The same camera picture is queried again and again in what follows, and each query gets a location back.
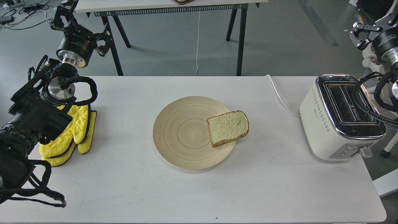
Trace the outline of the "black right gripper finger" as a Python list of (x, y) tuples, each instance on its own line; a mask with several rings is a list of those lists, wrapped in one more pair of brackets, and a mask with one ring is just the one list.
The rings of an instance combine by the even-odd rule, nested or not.
[(380, 26), (364, 25), (357, 22), (349, 32), (349, 37), (357, 49), (364, 50), (382, 31), (383, 28)]
[(389, 9), (388, 13), (375, 22), (376, 30), (387, 30), (391, 27), (395, 27), (398, 18), (398, 5), (397, 3)]

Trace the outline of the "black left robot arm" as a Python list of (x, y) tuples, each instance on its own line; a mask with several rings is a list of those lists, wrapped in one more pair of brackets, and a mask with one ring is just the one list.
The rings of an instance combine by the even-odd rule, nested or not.
[(93, 51), (104, 56), (111, 47), (108, 24), (94, 34), (78, 24), (73, 12), (77, 0), (65, 0), (50, 23), (64, 38), (57, 50), (58, 59), (44, 56), (37, 69), (29, 71), (28, 82), (11, 98), (13, 118), (1, 127), (1, 202), (31, 200), (65, 207), (65, 197), (47, 185), (51, 166), (47, 161), (29, 159), (37, 143), (55, 140), (72, 122), (68, 111), (85, 106), (98, 96), (97, 85), (89, 77), (78, 75), (88, 65)]

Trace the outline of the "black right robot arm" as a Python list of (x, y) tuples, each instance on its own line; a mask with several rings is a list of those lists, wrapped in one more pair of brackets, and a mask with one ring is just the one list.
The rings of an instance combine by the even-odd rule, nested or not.
[(363, 53), (363, 66), (372, 70), (360, 84), (377, 78), (373, 90), (377, 105), (397, 113), (397, 1), (372, 25), (363, 24), (357, 16), (349, 37)]

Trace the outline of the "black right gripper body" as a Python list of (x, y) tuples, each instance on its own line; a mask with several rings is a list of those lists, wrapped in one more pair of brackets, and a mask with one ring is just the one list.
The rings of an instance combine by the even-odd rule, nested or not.
[(398, 63), (398, 27), (392, 27), (377, 35), (372, 42), (374, 53), (379, 62)]

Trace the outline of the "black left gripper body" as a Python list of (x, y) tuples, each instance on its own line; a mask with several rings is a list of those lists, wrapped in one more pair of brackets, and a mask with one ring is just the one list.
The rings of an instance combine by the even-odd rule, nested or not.
[(61, 63), (75, 68), (85, 68), (90, 62), (93, 51), (98, 47), (97, 42), (102, 40), (102, 37), (102, 34), (94, 34), (82, 26), (67, 26), (56, 52), (57, 56)]

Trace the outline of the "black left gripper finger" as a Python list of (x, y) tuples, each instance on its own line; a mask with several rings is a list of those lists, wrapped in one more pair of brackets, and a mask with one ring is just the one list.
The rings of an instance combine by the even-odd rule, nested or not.
[(96, 33), (95, 34), (95, 42), (103, 41), (104, 44), (100, 45), (98, 44), (97, 47), (95, 48), (95, 51), (98, 53), (99, 56), (104, 57), (109, 49), (112, 47), (112, 37), (111, 33), (108, 30), (103, 31), (102, 33)]
[[(51, 20), (51, 29), (65, 31), (67, 27), (72, 27), (74, 31), (78, 31), (78, 23), (73, 15), (77, 4), (78, 0), (61, 1), (61, 3), (56, 7), (54, 18)], [(67, 21), (67, 27), (65, 27), (62, 17)]]

